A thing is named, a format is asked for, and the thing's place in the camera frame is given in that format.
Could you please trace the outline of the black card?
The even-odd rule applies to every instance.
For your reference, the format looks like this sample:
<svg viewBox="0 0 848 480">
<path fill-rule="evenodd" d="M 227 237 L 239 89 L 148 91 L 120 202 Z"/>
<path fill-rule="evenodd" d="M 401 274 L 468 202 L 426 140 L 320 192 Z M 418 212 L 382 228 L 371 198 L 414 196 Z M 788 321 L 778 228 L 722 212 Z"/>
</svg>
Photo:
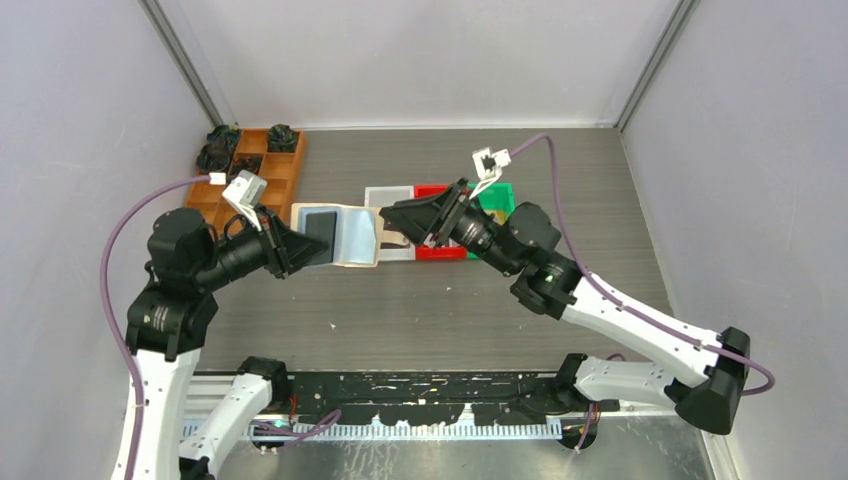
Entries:
<svg viewBox="0 0 848 480">
<path fill-rule="evenodd" d="M 310 212 L 304 217 L 305 234 L 334 244 L 338 214 L 335 211 Z"/>
</svg>

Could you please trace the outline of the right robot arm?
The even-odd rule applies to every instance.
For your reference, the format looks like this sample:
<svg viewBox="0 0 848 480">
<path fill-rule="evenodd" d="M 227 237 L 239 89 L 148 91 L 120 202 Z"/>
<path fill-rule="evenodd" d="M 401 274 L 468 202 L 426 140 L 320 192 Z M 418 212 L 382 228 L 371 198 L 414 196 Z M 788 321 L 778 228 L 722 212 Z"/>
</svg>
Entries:
<svg viewBox="0 0 848 480">
<path fill-rule="evenodd" d="M 712 434 L 731 432 L 749 371 L 745 332 L 705 330 L 648 308 L 558 252 L 562 234 L 539 205 L 523 202 L 500 222 L 472 197 L 466 179 L 379 214 L 417 246 L 454 241 L 514 278 L 511 294 L 532 313 L 594 330 L 644 356 L 567 355 L 552 383 L 555 412 L 625 400 L 670 407 Z"/>
</svg>

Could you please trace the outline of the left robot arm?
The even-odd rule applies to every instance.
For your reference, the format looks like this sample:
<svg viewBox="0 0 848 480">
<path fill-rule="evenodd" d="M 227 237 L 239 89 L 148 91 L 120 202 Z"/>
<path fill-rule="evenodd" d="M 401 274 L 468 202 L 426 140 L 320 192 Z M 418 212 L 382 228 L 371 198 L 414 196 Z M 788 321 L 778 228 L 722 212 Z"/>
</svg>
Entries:
<svg viewBox="0 0 848 480">
<path fill-rule="evenodd" d="M 187 395 L 218 311 L 215 291 L 257 270 L 284 279 L 328 250 L 261 207 L 257 226 L 217 237 L 196 209 L 159 216 L 147 242 L 148 282 L 127 311 L 130 394 L 115 479 L 213 479 L 263 410 L 292 403 L 284 362 L 251 356 L 201 427 L 183 437 Z"/>
</svg>

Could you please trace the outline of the gold card in green bin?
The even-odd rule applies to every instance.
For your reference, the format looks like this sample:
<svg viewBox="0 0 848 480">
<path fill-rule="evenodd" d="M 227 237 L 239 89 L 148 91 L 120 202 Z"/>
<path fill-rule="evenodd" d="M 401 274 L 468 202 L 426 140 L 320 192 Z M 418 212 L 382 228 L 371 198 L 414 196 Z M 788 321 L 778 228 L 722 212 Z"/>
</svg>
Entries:
<svg viewBox="0 0 848 480">
<path fill-rule="evenodd" d="M 493 219 L 501 225 L 503 225 L 509 217 L 509 213 L 504 210 L 491 210 L 490 214 L 493 216 Z"/>
</svg>

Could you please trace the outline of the red plastic bin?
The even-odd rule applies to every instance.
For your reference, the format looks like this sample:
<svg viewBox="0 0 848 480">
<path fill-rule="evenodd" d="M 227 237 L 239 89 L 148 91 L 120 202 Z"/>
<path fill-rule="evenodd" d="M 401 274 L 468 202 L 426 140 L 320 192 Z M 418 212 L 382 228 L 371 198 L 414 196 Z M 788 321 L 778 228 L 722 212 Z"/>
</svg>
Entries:
<svg viewBox="0 0 848 480">
<path fill-rule="evenodd" d="M 425 184 L 415 185 L 413 187 L 414 197 L 416 199 L 441 194 L 446 190 L 446 184 Z M 465 260 L 468 258 L 467 250 L 451 241 L 447 246 L 433 248 L 426 245 L 415 248 L 416 261 L 448 261 L 448 260 Z"/>
</svg>

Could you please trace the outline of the black item in white bin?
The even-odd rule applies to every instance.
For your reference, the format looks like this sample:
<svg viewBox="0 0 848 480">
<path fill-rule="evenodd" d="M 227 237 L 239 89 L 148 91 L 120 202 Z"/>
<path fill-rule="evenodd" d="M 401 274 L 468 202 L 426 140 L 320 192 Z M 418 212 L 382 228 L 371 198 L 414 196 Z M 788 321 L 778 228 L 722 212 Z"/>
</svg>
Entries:
<svg viewBox="0 0 848 480">
<path fill-rule="evenodd" d="M 406 236 L 395 230 L 383 230 L 380 240 L 381 250 L 407 249 L 411 245 Z"/>
</svg>

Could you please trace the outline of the white plastic bin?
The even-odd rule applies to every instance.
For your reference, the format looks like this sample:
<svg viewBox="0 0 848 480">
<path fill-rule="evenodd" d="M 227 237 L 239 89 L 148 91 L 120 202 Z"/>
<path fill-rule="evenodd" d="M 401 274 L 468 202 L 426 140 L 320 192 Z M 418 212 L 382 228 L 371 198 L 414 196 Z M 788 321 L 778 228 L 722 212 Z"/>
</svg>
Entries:
<svg viewBox="0 0 848 480">
<path fill-rule="evenodd" d="M 392 206 L 394 203 L 413 198 L 413 187 L 407 186 L 371 186 L 365 188 L 364 204 L 366 207 L 371 207 L 380 210 L 386 206 Z M 388 220 L 383 221 L 383 230 L 395 230 Z M 415 259 L 415 246 L 411 243 L 407 249 L 381 250 L 379 248 L 378 261 L 382 262 L 398 262 L 398 261 L 413 261 Z"/>
</svg>

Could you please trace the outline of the green plastic bin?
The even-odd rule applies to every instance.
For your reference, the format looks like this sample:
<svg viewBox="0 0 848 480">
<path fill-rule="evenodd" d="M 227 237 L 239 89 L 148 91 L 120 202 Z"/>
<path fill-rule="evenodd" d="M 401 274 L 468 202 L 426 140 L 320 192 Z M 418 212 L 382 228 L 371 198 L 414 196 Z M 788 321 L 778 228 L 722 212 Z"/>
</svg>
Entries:
<svg viewBox="0 0 848 480">
<path fill-rule="evenodd" d="M 514 189 L 511 183 L 496 183 L 481 192 L 476 199 L 487 215 L 491 210 L 504 210 L 509 216 L 516 208 Z"/>
</svg>

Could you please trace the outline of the dark bundle middle centre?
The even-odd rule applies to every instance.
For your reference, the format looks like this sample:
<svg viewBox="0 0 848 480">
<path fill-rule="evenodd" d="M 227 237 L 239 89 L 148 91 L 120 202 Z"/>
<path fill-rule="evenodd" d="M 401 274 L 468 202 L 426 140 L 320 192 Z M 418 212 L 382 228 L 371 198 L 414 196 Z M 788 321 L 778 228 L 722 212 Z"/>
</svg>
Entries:
<svg viewBox="0 0 848 480">
<path fill-rule="evenodd" d="M 229 175 L 238 176 L 243 171 L 258 175 L 261 169 L 263 157 L 261 155 L 243 155 L 233 159 Z"/>
</svg>

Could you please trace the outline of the dark bundle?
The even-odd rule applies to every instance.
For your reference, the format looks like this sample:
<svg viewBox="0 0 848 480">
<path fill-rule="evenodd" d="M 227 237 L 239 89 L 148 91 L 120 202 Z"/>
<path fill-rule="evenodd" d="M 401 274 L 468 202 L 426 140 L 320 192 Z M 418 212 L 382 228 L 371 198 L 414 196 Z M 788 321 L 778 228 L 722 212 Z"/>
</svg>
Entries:
<svg viewBox="0 0 848 480">
<path fill-rule="evenodd" d="M 294 153 L 297 149 L 300 132 L 289 125 L 275 124 L 267 130 L 267 151 L 272 153 Z"/>
<path fill-rule="evenodd" d="M 223 145 L 230 151 L 234 151 L 241 138 L 241 128 L 237 125 L 218 125 L 206 135 L 207 144 Z"/>
<path fill-rule="evenodd" d="M 258 175 L 261 169 L 263 157 L 261 155 L 243 155 L 233 159 L 229 175 L 238 176 L 243 171 Z"/>
<path fill-rule="evenodd" d="M 204 145 L 199 151 L 195 165 L 200 174 L 227 173 L 232 162 L 232 153 L 226 146 Z"/>
</svg>

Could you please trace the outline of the wooden compartment tray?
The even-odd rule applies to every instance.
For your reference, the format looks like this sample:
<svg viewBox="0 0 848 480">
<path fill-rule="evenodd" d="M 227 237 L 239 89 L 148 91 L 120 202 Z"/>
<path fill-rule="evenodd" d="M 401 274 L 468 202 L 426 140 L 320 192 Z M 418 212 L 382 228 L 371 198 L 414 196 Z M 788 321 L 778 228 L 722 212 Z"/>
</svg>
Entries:
<svg viewBox="0 0 848 480">
<path fill-rule="evenodd" d="M 307 146 L 304 131 L 284 124 L 269 128 L 220 125 L 206 135 L 195 165 L 200 174 L 225 173 L 232 179 L 249 171 L 263 178 L 267 186 L 260 203 L 288 222 Z M 198 210 L 218 234 L 234 235 L 241 223 L 234 219 L 236 210 L 223 198 L 224 189 L 223 185 L 194 184 L 184 205 Z"/>
</svg>

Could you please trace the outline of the dark bundle top right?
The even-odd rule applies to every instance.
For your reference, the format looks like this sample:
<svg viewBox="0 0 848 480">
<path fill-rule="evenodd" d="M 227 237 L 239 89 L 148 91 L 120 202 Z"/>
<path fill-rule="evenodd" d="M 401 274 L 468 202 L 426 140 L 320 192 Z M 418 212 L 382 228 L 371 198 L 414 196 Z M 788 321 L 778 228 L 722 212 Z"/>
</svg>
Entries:
<svg viewBox="0 0 848 480">
<path fill-rule="evenodd" d="M 294 153 L 297 149 L 300 132 L 289 125 L 275 124 L 267 130 L 267 151 L 272 153 Z"/>
</svg>

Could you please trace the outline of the dark bundle middle left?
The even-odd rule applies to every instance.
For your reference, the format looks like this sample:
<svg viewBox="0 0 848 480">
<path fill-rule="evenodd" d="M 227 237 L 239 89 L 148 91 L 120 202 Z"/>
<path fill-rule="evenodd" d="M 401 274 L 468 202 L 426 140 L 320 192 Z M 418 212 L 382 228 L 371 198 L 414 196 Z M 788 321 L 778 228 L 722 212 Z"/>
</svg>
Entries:
<svg viewBox="0 0 848 480">
<path fill-rule="evenodd" d="M 195 165 L 200 174 L 227 173 L 232 162 L 232 153 L 226 146 L 204 145 L 199 151 Z"/>
</svg>

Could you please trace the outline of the dark bundle top left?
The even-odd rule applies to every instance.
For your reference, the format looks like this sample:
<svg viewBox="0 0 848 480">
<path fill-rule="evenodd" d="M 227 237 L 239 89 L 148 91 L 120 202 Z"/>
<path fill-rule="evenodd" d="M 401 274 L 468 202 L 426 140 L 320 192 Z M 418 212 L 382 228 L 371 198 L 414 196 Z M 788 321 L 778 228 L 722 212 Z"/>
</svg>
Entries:
<svg viewBox="0 0 848 480">
<path fill-rule="evenodd" d="M 234 151 L 241 138 L 241 128 L 237 125 L 218 125 L 206 135 L 207 144 L 223 145 L 230 151 Z"/>
</svg>

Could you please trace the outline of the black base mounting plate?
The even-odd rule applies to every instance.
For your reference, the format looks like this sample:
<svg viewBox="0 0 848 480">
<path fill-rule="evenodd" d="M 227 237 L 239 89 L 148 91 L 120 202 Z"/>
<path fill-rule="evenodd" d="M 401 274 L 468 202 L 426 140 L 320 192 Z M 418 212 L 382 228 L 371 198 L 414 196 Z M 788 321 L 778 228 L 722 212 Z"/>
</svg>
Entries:
<svg viewBox="0 0 848 480">
<path fill-rule="evenodd" d="M 290 391 L 261 412 L 312 423 L 334 410 L 341 425 L 453 425 L 469 409 L 476 426 L 541 424 L 549 417 L 584 414 L 555 388 L 555 375 L 533 371 L 295 372 Z"/>
</svg>

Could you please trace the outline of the aluminium rail frame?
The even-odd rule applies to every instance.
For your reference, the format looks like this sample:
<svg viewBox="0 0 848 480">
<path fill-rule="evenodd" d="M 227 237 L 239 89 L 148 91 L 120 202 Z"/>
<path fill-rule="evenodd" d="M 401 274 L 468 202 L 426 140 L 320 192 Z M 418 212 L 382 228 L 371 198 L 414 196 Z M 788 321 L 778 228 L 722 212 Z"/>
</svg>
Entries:
<svg viewBox="0 0 848 480">
<path fill-rule="evenodd" d="M 338 410 L 316 440 L 571 440 L 586 413 L 644 406 L 724 435 L 734 415 L 723 382 L 688 387 L 655 363 L 594 357 L 556 372 L 295 372 L 289 386 L 240 433 L 280 444 Z"/>
</svg>

